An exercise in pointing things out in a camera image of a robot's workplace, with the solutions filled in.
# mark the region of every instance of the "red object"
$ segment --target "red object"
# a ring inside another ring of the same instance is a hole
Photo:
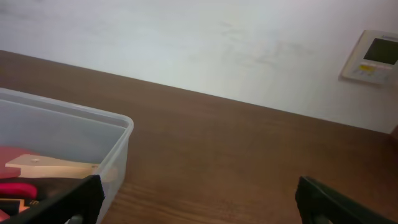
[[[5,213],[4,211],[0,210],[0,222],[8,219],[9,217],[10,216],[7,213]]]
[[[0,184],[0,194],[36,199],[37,188],[27,183],[2,183]]]
[[[38,153],[27,149],[0,146],[0,179],[18,177],[21,174],[20,168],[6,167],[6,163],[24,154],[39,155]]]

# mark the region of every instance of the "brown wooden surface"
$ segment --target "brown wooden surface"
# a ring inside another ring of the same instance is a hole
[[[0,87],[134,120],[104,224],[300,223],[300,175],[398,221],[386,134],[9,52]]]

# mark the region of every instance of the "black plastic piece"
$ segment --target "black plastic piece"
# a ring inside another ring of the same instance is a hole
[[[303,224],[397,224],[310,177],[301,177],[295,194]]]
[[[103,200],[100,176],[90,175],[72,189],[43,200],[1,224],[64,224],[72,217],[81,217],[84,224],[95,224]]]

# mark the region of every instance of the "thermostat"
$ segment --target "thermostat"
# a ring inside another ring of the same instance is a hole
[[[363,32],[341,75],[370,83],[384,84],[397,72],[398,34],[366,30]]]

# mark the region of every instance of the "white wall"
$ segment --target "white wall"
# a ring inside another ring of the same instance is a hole
[[[338,80],[397,0],[0,0],[0,49],[376,131],[398,99]]]

